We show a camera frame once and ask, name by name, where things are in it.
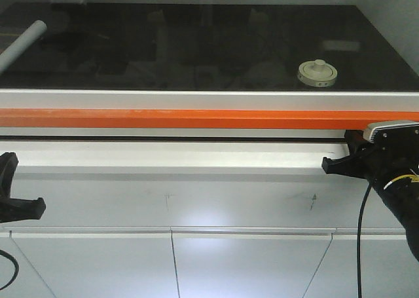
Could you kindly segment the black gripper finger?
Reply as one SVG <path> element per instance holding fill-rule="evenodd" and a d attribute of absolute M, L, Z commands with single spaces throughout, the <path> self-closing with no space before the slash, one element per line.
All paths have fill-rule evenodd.
<path fill-rule="evenodd" d="M 18 165 L 18 157 L 14 152 L 1 155 L 1 196 L 10 196 L 11 185 Z"/>
<path fill-rule="evenodd" d="M 9 223 L 29 219 L 39 220 L 46 210 L 43 198 L 24 200 L 1 198 L 1 222 Z"/>

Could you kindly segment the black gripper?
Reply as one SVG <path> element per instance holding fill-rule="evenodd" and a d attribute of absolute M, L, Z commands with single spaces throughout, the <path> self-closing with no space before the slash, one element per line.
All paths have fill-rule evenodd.
<path fill-rule="evenodd" d="M 346 130 L 344 140 L 350 151 L 360 152 L 338 159 L 323 157 L 326 174 L 364 177 L 380 192 L 401 185 L 418 189 L 417 137 L 386 137 L 370 145 L 362 130 Z"/>

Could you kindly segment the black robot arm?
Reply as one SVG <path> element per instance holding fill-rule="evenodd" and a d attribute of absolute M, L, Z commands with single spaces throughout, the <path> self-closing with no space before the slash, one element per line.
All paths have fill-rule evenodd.
<path fill-rule="evenodd" d="M 418 258 L 418 132 L 396 128 L 380 132 L 374 142 L 360 130 L 347 130 L 349 155 L 323 158 L 326 174 L 365 179 L 405 229 L 407 244 Z"/>

